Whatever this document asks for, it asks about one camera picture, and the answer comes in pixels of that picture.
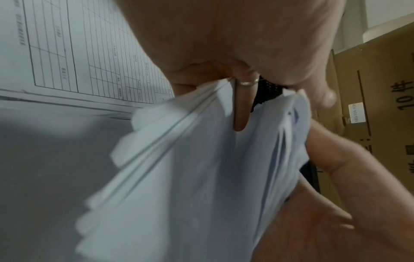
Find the silver ring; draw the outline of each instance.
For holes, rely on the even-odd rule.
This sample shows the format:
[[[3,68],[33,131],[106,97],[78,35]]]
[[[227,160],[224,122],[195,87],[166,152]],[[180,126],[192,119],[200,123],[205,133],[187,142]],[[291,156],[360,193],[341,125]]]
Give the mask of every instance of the silver ring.
[[[236,84],[242,85],[242,86],[254,86],[254,85],[257,85],[258,82],[259,82],[259,79],[256,79],[253,82],[242,82],[236,79]]]

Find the cardboard box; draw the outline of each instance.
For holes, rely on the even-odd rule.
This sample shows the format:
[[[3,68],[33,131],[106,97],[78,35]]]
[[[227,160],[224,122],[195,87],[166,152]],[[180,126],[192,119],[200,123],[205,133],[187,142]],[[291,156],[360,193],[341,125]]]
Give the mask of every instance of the cardboard box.
[[[414,23],[332,58],[342,116],[318,112],[318,120],[341,122],[336,133],[369,150],[414,193]],[[321,193],[338,203],[319,174]]]

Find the stack of paper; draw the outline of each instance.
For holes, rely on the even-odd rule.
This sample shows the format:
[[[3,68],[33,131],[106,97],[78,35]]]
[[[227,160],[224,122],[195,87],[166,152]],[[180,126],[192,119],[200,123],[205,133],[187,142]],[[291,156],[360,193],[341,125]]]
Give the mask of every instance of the stack of paper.
[[[224,79],[138,110],[120,172],[77,222],[77,252],[116,262],[248,262],[307,161],[304,92],[255,108],[235,133]]]

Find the white label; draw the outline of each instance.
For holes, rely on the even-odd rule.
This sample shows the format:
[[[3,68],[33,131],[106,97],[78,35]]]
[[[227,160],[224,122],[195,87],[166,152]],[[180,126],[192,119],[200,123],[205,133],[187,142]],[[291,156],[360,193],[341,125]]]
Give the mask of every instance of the white label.
[[[367,120],[365,119],[365,110],[364,110],[364,104],[356,103],[356,104],[350,104],[348,105],[349,108],[349,117],[351,119],[351,123],[363,123]]]

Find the document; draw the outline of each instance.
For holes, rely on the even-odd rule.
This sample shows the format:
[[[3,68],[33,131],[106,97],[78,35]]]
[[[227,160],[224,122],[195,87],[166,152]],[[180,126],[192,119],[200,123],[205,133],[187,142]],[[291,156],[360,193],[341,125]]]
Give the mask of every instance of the document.
[[[112,0],[7,0],[0,17],[0,96],[130,113],[173,97]]]
[[[76,252],[114,262],[249,262],[308,160],[304,92],[233,131],[234,81],[136,111],[111,154],[120,172],[89,197]]]

